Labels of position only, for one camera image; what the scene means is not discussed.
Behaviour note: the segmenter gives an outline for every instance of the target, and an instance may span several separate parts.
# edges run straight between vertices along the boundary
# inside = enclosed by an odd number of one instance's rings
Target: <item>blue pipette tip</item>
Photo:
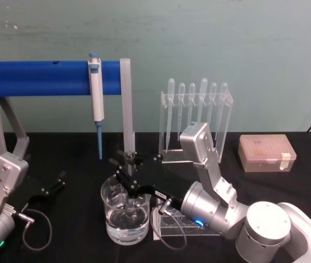
[[[99,144],[99,157],[102,160],[102,121],[95,122],[97,127],[97,140]]]

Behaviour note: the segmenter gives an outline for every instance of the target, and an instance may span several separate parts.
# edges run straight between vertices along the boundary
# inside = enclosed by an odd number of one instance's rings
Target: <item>black table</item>
[[[220,164],[222,175],[233,184],[238,201],[289,202],[311,218],[311,133],[286,133],[297,153],[297,161],[289,173],[245,174],[237,154],[239,133],[229,133]],[[104,160],[98,160],[95,134],[29,134],[31,155],[28,174],[45,184],[52,182],[62,170],[66,171],[66,188],[53,204],[43,211],[53,225],[53,240],[40,253],[28,251],[21,242],[24,223],[16,220],[16,228],[0,248],[0,262],[243,262],[234,242],[219,236],[189,237],[188,247],[174,252],[148,236],[129,247],[114,244],[105,230],[100,187],[114,169],[108,164],[116,150],[122,148],[122,134],[103,135]],[[13,134],[6,135],[8,148],[15,144]],[[145,154],[158,151],[158,134],[136,134],[136,147]],[[47,226],[38,220],[28,240],[40,246],[47,238]],[[167,238],[180,246],[182,238]],[[278,252],[275,262],[288,257]]]

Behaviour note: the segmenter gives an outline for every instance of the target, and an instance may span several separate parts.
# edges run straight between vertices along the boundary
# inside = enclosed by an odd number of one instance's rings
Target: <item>beaker of water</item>
[[[103,183],[101,197],[111,240],[120,245],[133,245],[143,240],[148,232],[151,195],[130,198],[113,175]]]

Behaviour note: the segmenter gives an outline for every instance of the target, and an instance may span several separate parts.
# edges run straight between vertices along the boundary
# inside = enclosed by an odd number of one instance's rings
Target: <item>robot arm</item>
[[[180,136],[183,153],[193,161],[201,182],[188,182],[162,166],[162,156],[145,159],[130,176],[118,166],[117,179],[137,196],[150,193],[193,221],[235,239],[236,249],[247,262],[270,262],[279,248],[294,262],[311,262],[311,220],[293,205],[237,201],[233,186],[222,178],[213,141],[206,123],[191,123]]]

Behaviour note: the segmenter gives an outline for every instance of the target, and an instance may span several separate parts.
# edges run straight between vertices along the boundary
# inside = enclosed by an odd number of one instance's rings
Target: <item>blue cylinder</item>
[[[104,95],[120,95],[120,62],[102,61]],[[90,95],[87,61],[0,61],[0,98]]]

